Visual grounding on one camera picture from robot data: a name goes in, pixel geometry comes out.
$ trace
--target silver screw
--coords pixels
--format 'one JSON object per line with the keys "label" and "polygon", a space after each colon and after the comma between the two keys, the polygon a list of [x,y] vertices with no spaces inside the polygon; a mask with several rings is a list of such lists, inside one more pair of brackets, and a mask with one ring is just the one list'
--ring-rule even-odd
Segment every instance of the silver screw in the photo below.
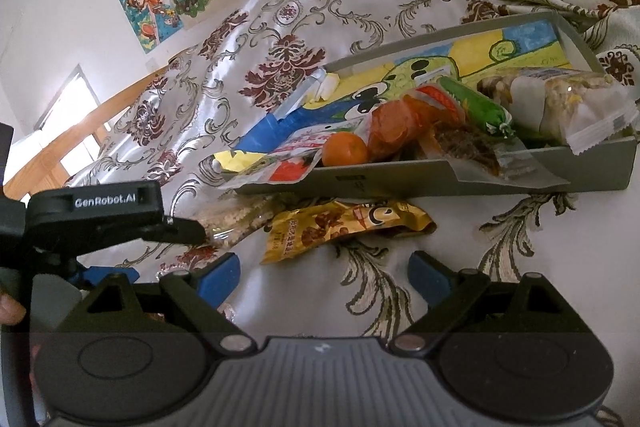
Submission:
{"label": "silver screw", "polygon": [[239,353],[246,351],[253,345],[253,341],[245,335],[227,335],[220,341],[220,346],[227,351]]}
{"label": "silver screw", "polygon": [[424,338],[419,335],[407,333],[406,335],[400,335],[396,338],[396,340],[394,340],[394,344],[398,349],[412,352],[420,351],[426,345],[426,342],[424,341]]}

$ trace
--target orange fruit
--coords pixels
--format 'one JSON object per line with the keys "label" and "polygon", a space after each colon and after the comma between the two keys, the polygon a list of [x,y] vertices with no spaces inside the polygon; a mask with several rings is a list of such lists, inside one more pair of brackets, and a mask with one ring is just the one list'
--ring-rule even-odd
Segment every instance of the orange fruit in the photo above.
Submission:
{"label": "orange fruit", "polygon": [[322,165],[339,167],[369,163],[369,150],[360,136],[352,132],[332,134],[322,146]]}

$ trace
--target floral bedspread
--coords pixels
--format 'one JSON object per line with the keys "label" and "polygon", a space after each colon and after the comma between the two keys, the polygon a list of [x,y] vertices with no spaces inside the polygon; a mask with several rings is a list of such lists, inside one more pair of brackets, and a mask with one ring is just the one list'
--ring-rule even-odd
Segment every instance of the floral bedspread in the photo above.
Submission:
{"label": "floral bedspread", "polygon": [[[212,158],[322,64],[417,34],[506,14],[555,9],[583,32],[609,73],[640,82],[640,0],[249,0],[204,42],[182,52],[120,119],[98,161],[73,184],[158,180],[167,212],[190,217],[214,204],[223,180]],[[412,251],[452,269],[479,266],[514,281],[541,271],[610,350],[616,377],[607,425],[640,425],[640,171],[620,192],[418,198],[438,230],[324,245],[260,266],[266,232],[234,248],[241,285],[223,305],[258,341],[266,335],[382,335],[426,311],[408,284]],[[129,243],[86,264],[159,271],[205,266],[211,247]]]}

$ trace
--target cardboard tray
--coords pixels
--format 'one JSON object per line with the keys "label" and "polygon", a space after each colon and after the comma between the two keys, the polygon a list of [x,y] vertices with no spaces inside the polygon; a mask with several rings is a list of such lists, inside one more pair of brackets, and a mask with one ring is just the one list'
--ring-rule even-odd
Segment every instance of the cardboard tray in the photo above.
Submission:
{"label": "cardboard tray", "polygon": [[[413,48],[456,39],[507,26],[549,20],[571,64],[578,70],[603,72],[580,35],[555,12],[501,17],[447,28],[344,58],[324,68],[340,76],[365,71],[396,57],[411,54]],[[522,194],[524,192],[588,192],[626,188],[636,158],[636,138],[608,140],[576,156],[569,147],[530,150],[549,171],[569,184],[539,190],[487,183],[460,182],[446,160],[385,162],[348,167],[316,168],[304,180],[292,185],[248,184],[238,188],[241,194],[295,192],[302,196],[343,198],[415,198],[418,196],[475,196]]]}

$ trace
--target green wrapped sausage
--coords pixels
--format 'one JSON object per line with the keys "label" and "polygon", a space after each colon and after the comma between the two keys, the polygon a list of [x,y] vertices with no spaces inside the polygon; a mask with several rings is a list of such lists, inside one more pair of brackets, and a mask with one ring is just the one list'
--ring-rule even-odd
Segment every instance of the green wrapped sausage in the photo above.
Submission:
{"label": "green wrapped sausage", "polygon": [[479,129],[493,136],[513,136],[511,115],[505,108],[448,76],[441,76],[436,83],[455,98],[468,120]]}

